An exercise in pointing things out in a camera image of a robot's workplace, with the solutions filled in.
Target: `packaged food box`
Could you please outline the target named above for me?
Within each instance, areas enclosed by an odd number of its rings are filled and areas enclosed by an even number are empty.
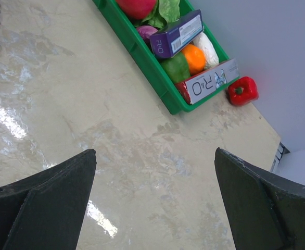
[[[166,59],[177,54],[204,30],[201,10],[193,10],[150,36],[156,58]]]
[[[238,78],[239,70],[236,59],[233,58],[175,86],[185,101],[192,105]]]

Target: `green lettuce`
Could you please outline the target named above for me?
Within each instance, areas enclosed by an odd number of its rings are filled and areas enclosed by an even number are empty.
[[[170,22],[180,17],[180,0],[157,0],[153,10],[142,20],[135,20],[133,25],[139,27],[145,24],[162,29]]]
[[[180,17],[180,0],[159,0],[158,11],[167,23],[176,22]]]

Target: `green plastic tray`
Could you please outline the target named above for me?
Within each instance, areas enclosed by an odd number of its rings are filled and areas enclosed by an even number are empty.
[[[134,26],[120,9],[115,0],[93,0],[100,12],[103,14],[107,22],[110,24],[114,32],[117,34],[120,41],[126,47],[128,52],[131,54],[136,64],[143,72],[145,77],[150,82],[151,86],[156,91],[157,95],[161,98],[169,112],[173,115],[177,114],[181,110],[190,112],[205,101],[215,96],[227,88],[233,82],[230,82],[215,92],[206,96],[199,102],[189,105],[185,102],[177,88],[174,86],[166,72],[161,67],[158,60],[154,57],[148,46],[145,44],[140,35],[136,32]],[[194,10],[192,5],[187,0],[180,1],[180,14],[181,16]],[[209,29],[205,27],[205,34],[214,45],[220,62],[229,59],[227,54],[224,52],[220,44],[217,42],[215,37],[211,34]]]

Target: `red apple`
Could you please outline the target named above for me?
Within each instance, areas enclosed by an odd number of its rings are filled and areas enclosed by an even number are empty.
[[[144,19],[153,10],[156,0],[116,0],[123,12],[134,19]]]

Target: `pepper stem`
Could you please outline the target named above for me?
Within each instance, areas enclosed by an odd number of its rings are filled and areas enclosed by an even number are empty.
[[[237,87],[235,88],[235,92],[237,95],[240,95],[243,92],[244,88],[243,87]]]

